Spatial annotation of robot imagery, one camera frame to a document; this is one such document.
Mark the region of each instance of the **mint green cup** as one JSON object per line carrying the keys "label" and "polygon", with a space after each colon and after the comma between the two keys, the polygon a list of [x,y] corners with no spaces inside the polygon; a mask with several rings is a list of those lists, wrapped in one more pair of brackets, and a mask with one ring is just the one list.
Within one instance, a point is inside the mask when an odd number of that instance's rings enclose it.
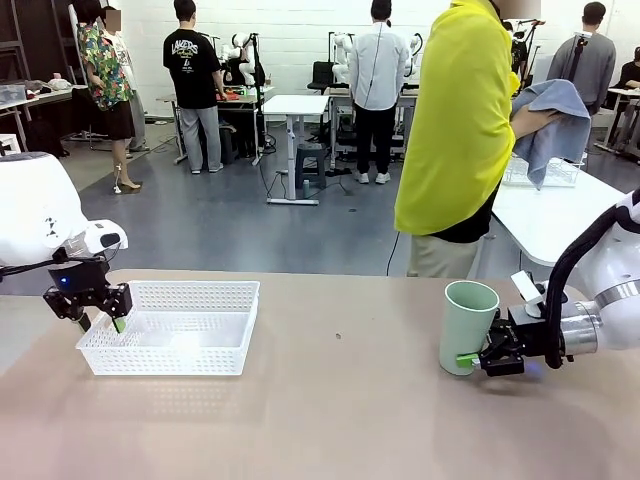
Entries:
{"label": "mint green cup", "polygon": [[440,365],[452,375],[471,375],[474,369],[459,367],[457,358],[482,350],[500,306],[500,297],[486,285],[469,281],[448,285],[445,296]]}

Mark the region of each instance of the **yellow shirt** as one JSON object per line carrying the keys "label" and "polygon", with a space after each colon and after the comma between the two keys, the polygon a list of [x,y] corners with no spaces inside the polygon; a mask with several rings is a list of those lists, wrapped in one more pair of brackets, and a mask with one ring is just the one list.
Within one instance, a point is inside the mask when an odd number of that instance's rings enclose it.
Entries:
{"label": "yellow shirt", "polygon": [[431,235],[472,217],[504,175],[518,79],[488,0],[454,0],[433,24],[396,201],[396,229]]}

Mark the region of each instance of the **man in yellow shirt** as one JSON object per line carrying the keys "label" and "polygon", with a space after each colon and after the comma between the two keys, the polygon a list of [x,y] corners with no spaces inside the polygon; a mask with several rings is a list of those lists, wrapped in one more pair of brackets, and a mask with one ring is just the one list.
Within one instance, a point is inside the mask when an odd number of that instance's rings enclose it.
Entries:
{"label": "man in yellow shirt", "polygon": [[500,3],[513,15],[526,2],[453,0],[425,47],[396,202],[396,229],[412,235],[409,276],[469,275],[516,139],[554,119],[525,107],[510,122],[519,82]]}

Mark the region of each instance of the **blue towel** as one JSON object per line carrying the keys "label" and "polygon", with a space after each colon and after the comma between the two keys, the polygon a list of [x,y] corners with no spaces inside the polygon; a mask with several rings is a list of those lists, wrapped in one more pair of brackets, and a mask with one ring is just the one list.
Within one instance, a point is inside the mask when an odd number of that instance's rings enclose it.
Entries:
{"label": "blue towel", "polygon": [[529,180],[538,190],[544,185],[552,158],[582,162],[591,133],[591,116],[573,83],[550,80],[531,85],[513,101],[513,113],[529,105],[532,112],[557,110],[565,115],[516,142],[513,152],[529,163]]}

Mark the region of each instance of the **white plastic basket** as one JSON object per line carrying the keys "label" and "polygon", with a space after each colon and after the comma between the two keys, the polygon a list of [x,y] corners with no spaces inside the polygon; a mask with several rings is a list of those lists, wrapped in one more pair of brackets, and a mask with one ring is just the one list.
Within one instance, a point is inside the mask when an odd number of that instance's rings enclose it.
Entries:
{"label": "white plastic basket", "polygon": [[[575,187],[582,165],[582,163],[574,165],[559,158],[552,158],[547,165],[544,186]],[[513,156],[504,173],[502,183],[518,187],[533,187],[528,173],[529,164],[520,157]]]}
{"label": "white plastic basket", "polygon": [[129,282],[118,334],[106,314],[76,348],[95,375],[242,375],[259,282]]}

